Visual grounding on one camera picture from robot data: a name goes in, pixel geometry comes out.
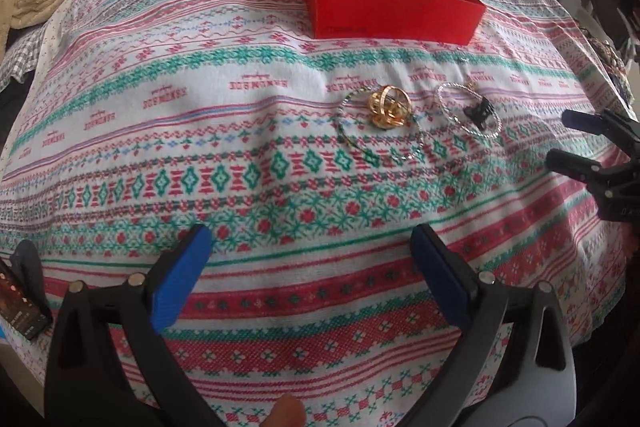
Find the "left hand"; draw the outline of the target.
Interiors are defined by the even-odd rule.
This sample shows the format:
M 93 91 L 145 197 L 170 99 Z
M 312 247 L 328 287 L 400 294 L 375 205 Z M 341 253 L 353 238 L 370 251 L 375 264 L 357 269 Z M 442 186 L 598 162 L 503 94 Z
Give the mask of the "left hand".
M 260 425 L 262 427 L 304 427 L 306 412 L 303 402 L 292 395 L 282 395 Z

